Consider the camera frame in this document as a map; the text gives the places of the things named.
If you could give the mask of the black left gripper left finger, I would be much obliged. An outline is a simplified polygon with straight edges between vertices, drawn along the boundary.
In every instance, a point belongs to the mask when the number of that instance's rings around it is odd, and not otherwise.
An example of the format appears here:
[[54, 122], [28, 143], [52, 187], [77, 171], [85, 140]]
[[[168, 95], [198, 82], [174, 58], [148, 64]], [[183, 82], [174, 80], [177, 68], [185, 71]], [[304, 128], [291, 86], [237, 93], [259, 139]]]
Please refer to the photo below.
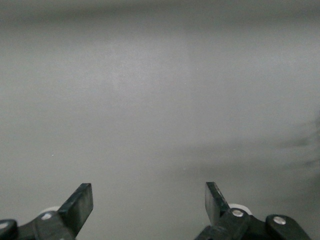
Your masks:
[[90, 183], [82, 183], [57, 209], [22, 226], [24, 240], [74, 240], [94, 207]]

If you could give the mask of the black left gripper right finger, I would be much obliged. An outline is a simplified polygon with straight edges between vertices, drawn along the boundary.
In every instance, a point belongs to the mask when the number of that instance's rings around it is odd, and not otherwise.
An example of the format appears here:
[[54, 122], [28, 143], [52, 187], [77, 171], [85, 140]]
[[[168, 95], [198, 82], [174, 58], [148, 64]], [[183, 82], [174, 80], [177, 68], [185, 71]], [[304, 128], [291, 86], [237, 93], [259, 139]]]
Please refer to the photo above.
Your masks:
[[205, 210], [210, 225], [197, 240], [265, 240], [265, 223], [244, 205], [227, 203], [215, 182], [205, 184]]

